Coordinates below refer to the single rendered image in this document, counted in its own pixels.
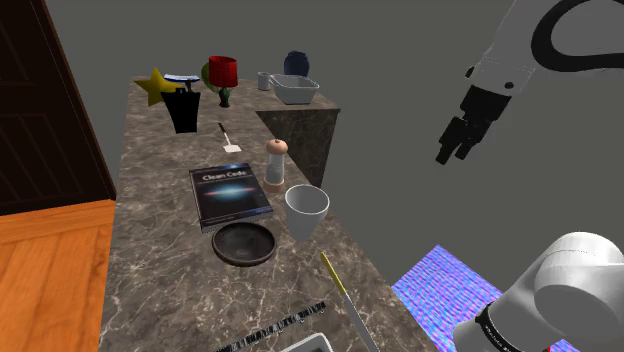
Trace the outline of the dark wooden door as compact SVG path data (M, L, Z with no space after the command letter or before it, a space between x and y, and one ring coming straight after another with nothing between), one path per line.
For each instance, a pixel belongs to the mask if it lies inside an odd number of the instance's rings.
M0 215L115 197L45 0L0 0Z

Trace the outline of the white cup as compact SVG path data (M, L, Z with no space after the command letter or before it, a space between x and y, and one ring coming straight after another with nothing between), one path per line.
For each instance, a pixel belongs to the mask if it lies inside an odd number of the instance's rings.
M330 207L327 193L310 184L290 187L284 202L287 228L296 241L310 238Z

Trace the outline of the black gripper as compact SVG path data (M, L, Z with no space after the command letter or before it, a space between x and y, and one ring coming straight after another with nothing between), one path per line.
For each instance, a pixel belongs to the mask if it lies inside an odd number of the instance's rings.
M455 157L464 160L471 149L483 140L491 123L502 115L510 100L510 96L471 85L460 104L463 118L468 122L459 117L450 120L439 138L440 150L436 161L445 165L457 148Z

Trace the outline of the red lamp with green base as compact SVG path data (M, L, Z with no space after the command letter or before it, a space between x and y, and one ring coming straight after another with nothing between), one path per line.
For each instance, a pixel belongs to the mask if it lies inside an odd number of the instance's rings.
M237 60L227 56L210 56L209 83L220 98L220 106L228 108L231 91L238 86Z

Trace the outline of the pepper mill with wooden top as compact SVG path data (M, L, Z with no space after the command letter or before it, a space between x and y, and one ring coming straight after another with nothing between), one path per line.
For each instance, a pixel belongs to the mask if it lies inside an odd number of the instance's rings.
M266 150L269 158L263 187L269 193L278 193L284 185L284 158L288 152L288 145L283 140L272 139L267 142Z

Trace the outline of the grey rectangular tub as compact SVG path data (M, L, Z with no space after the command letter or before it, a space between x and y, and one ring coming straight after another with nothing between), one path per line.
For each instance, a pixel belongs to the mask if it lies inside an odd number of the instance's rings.
M274 93L286 105L310 104L320 88L315 81L300 75L271 74Z

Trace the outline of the dark blue book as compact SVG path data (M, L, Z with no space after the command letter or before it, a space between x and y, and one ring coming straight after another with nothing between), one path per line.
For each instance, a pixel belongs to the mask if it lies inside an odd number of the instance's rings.
M203 233L236 222L250 222L274 213L248 163L228 164L189 171Z

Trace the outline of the yellow star figure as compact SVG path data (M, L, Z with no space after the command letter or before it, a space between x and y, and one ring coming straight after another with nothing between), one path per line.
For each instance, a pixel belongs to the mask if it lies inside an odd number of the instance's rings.
M167 81L157 68L153 69L149 79L135 80L134 83L147 92L148 106L163 102L163 93L175 93L178 88L182 87L181 84Z

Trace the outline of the dark round bowl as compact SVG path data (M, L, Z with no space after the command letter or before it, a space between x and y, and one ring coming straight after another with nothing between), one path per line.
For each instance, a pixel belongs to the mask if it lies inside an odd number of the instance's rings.
M223 226L212 237L215 254L224 262L251 267L269 260L276 248L273 233L257 223L239 222Z

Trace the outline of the green round object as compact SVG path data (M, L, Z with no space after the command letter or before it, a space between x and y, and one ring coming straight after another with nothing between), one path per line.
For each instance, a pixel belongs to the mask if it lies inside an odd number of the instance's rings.
M204 83L204 85L212 92L214 92L215 94L219 93L220 88L217 86L214 86L213 84L210 83L210 69L209 69L210 64L206 63L203 65L203 67L201 68L201 80Z

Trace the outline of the blue patterned robot stand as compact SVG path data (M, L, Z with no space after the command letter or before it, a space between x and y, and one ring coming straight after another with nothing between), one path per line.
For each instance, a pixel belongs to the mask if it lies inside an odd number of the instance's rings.
M456 352L456 324L473 318L502 292L437 245L392 285L440 352Z

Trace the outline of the white rectangular container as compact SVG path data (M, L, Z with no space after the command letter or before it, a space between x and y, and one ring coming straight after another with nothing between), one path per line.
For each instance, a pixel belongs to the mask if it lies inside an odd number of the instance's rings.
M334 352L323 333L314 333L280 352Z

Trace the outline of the dark blue vase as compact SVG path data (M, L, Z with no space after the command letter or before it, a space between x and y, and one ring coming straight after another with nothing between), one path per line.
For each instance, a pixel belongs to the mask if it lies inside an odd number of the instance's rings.
M290 51L284 59L284 74L307 77L310 70L308 56L304 52Z

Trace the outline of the black tapered vase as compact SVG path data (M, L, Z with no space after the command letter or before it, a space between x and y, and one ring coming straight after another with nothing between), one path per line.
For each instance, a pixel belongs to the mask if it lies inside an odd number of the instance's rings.
M174 92L162 92L161 97L170 114L175 132L196 133L201 93L192 90L191 81L187 80L184 88L176 88Z

